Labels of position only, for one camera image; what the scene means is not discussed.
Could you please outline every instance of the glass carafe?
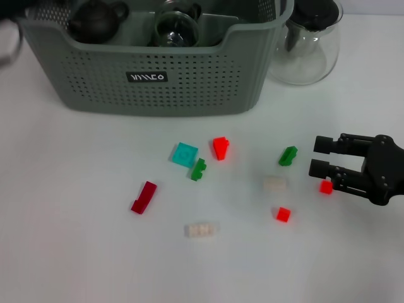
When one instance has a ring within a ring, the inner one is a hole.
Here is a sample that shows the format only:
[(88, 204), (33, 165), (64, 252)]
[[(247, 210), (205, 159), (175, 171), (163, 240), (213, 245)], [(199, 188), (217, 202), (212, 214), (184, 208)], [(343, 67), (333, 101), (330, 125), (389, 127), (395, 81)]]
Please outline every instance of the glass carafe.
[(325, 78), (338, 59), (342, 14), (341, 5), (333, 0), (297, 0), (282, 29), (270, 73), (296, 85)]

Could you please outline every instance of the green block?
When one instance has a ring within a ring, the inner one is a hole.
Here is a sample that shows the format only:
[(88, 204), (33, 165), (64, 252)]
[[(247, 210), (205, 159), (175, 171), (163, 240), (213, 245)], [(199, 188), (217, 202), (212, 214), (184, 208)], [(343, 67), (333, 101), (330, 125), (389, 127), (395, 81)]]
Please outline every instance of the green block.
[(282, 157), (280, 157), (279, 159), (279, 165), (280, 166), (289, 166), (292, 164), (293, 159), (296, 157), (297, 155), (297, 148), (296, 146), (290, 146), (288, 147)]
[(199, 158), (198, 161), (196, 162), (194, 170), (192, 171), (191, 179), (193, 181), (198, 181), (200, 178), (202, 178), (202, 171), (204, 171), (205, 169), (206, 169), (205, 160)]

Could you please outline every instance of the basket label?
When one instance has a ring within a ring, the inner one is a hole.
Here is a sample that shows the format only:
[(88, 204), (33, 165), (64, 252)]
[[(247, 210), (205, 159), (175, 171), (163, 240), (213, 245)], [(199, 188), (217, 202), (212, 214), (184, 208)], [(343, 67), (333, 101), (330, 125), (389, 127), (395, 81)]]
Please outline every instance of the basket label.
[(165, 71), (127, 71), (126, 77), (129, 82), (168, 82), (169, 78)]

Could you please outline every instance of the red lego brick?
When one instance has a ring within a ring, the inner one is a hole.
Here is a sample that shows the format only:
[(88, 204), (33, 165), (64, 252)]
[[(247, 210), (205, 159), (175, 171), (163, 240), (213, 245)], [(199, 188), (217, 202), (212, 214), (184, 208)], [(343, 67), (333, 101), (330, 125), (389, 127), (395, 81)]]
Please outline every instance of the red lego brick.
[(288, 222), (289, 217), (290, 217), (290, 210), (288, 210), (287, 208), (279, 207), (276, 219), (282, 222)]
[(156, 184), (147, 181), (141, 191), (139, 198), (134, 201), (132, 211), (141, 215), (145, 211), (146, 207), (149, 205), (150, 200), (152, 199), (154, 192), (156, 191), (156, 188)]
[(333, 192), (333, 183), (331, 181), (321, 181), (320, 193), (331, 194)]
[(215, 138), (213, 139), (213, 149), (215, 150), (217, 160), (225, 160), (227, 148), (229, 147), (230, 142), (226, 137)]

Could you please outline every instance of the cyan square tile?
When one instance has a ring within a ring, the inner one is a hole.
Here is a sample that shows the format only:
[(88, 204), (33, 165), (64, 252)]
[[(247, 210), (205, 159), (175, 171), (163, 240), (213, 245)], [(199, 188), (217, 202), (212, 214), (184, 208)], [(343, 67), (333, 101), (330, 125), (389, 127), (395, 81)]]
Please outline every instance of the cyan square tile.
[(196, 147), (180, 142), (174, 156), (172, 156), (172, 161), (176, 164), (189, 167), (191, 169), (192, 166), (194, 166), (197, 154), (198, 149)]

